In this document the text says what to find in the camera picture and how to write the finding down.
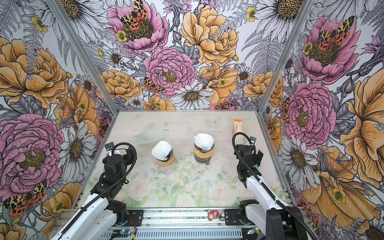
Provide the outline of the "coffee filter pack orange top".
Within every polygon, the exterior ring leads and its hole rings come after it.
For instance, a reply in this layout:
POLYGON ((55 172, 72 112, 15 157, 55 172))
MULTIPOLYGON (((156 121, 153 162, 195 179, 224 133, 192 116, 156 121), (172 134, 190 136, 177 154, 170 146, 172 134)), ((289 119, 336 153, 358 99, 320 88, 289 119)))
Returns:
MULTIPOLYGON (((243 121, 235 119, 233 125, 233 135, 236 133, 242 133, 244 131, 243 121)), ((244 137, 242 135, 237 135, 235 137, 235 145, 242 145, 244 142, 244 137)))

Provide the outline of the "white paper coffee filter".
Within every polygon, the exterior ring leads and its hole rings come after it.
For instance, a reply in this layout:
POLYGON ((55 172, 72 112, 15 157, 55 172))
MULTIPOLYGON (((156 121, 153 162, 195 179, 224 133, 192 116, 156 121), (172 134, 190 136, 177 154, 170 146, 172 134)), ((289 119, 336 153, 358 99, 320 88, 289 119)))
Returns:
POLYGON ((173 148, 168 142, 160 141, 152 149, 152 155, 158 161, 168 162, 173 155, 173 148))

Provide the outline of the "grey ribbed glass pitcher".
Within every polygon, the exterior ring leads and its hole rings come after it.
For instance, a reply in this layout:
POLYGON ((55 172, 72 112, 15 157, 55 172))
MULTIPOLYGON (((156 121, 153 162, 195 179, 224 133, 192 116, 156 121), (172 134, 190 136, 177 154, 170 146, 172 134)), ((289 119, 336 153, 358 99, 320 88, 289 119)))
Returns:
POLYGON ((203 158, 199 158, 197 156, 195 156, 195 160, 198 162, 198 163, 201 163, 201 164, 206 164, 207 166, 210 165, 210 161, 211 161, 211 157, 207 158, 207 159, 203 159, 203 158))

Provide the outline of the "grey glass dripper cone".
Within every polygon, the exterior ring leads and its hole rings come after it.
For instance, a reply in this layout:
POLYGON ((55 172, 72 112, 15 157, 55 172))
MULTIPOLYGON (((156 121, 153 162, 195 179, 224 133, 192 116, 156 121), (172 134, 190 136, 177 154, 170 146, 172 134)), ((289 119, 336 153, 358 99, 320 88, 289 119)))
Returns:
POLYGON ((195 149, 196 149, 198 152, 201 152, 201 153, 208 153, 208 152, 210 152, 210 151, 212 151, 212 150, 214 149, 214 146, 215 146, 215 144, 213 144, 213 145, 212 145, 211 147, 209 147, 209 148, 201 148, 201 147, 195 145, 195 149))

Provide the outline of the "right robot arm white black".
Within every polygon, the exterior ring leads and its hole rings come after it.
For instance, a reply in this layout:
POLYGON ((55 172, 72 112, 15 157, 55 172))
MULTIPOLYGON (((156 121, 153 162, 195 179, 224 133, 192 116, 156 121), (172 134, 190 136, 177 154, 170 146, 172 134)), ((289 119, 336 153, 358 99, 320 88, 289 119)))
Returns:
POLYGON ((244 133, 235 133, 232 145, 239 160, 238 179, 253 195, 238 206, 240 222, 255 225, 266 240, 315 240, 317 237, 306 225, 299 208, 278 197, 256 168, 263 153, 256 150, 255 140, 244 133))

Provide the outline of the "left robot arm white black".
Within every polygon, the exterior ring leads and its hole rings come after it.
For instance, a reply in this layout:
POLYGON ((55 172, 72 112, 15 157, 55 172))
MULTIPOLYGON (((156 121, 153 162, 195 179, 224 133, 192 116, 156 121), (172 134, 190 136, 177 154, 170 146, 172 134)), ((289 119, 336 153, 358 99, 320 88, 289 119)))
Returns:
POLYGON ((91 190, 84 204, 56 233, 53 240, 98 240, 114 225, 128 220, 127 205, 115 200, 137 161, 132 144, 118 143, 103 159, 104 172, 91 190))

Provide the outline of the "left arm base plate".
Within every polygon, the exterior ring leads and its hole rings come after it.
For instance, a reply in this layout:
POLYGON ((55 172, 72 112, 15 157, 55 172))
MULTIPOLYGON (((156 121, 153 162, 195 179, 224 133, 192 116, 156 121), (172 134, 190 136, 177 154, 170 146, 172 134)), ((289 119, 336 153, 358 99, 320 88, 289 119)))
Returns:
POLYGON ((126 210, 126 218, 122 227, 140 227, 144 219, 144 210, 126 210))

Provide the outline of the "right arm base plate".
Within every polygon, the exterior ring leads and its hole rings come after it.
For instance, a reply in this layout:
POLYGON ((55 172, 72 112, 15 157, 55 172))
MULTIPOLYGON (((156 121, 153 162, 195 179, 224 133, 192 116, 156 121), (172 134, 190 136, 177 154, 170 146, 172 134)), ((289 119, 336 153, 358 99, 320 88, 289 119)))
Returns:
POLYGON ((245 211, 235 209, 225 209, 224 219, 226 226, 246 226, 249 221, 246 218, 245 211))

